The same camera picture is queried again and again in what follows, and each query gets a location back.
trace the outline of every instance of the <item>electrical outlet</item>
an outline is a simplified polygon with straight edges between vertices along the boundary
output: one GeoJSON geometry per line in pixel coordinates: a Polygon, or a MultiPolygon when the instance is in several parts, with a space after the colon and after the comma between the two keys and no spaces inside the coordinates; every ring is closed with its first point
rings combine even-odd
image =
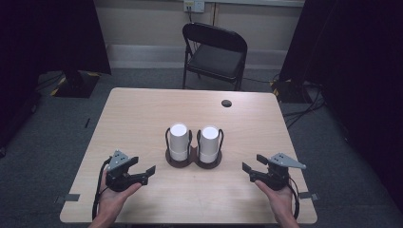
{"type": "Polygon", "coordinates": [[[183,1],[183,11],[204,12],[203,1],[183,1]]]}
{"type": "Polygon", "coordinates": [[[194,11],[195,1],[183,1],[183,11],[194,11]]]}

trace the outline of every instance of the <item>white wall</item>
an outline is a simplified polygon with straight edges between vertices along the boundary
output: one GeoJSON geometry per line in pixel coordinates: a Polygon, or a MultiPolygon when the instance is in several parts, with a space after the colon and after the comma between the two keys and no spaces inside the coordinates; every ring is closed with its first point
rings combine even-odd
{"type": "MultiPolygon", "coordinates": [[[[109,45],[183,46],[182,27],[189,18],[182,1],[95,0],[95,5],[109,45]]],[[[287,50],[302,8],[206,2],[205,13],[193,13],[193,21],[212,24],[214,10],[215,25],[239,33],[250,49],[287,50]]]]}

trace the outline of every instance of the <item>white cup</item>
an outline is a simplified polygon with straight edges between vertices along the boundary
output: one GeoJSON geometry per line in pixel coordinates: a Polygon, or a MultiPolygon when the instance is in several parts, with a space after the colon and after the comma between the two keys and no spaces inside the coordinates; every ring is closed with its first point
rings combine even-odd
{"type": "Polygon", "coordinates": [[[183,123],[173,124],[169,129],[169,153],[171,158],[178,162],[186,160],[188,144],[187,126],[183,123]]]}
{"type": "Polygon", "coordinates": [[[208,125],[201,131],[199,157],[202,162],[211,163],[216,160],[219,154],[219,135],[219,130],[213,125],[208,125]]]}

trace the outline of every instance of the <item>black chair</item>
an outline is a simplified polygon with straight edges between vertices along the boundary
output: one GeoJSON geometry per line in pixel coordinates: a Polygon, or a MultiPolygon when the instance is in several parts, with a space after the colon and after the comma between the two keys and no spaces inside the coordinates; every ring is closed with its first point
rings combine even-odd
{"type": "Polygon", "coordinates": [[[182,88],[186,84],[186,71],[191,71],[199,78],[204,75],[235,83],[234,90],[240,90],[248,50],[240,35],[201,23],[186,24],[182,33],[186,42],[182,88]]]}

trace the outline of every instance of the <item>table surface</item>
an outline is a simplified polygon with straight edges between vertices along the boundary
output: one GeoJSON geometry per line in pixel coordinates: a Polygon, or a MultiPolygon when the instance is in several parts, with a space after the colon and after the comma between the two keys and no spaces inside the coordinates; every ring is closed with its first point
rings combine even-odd
{"type": "MultiPolygon", "coordinates": [[[[139,157],[129,174],[157,165],[148,185],[125,203],[116,220],[120,223],[275,223],[268,199],[249,181],[241,164],[266,173],[267,166],[256,161],[257,154],[271,157],[282,152],[297,159],[271,93],[114,88],[69,192],[80,198],[65,203],[61,221],[91,222],[100,168],[116,149],[130,158],[139,157]],[[222,100],[232,106],[222,106],[222,100]],[[168,164],[164,134],[174,123],[186,124],[194,136],[206,125],[222,129],[220,165],[207,170],[195,163],[185,168],[168,164]]],[[[299,192],[308,191],[301,170],[290,168],[290,175],[299,192]]],[[[297,221],[317,221],[311,199],[300,200],[297,221]]]]}

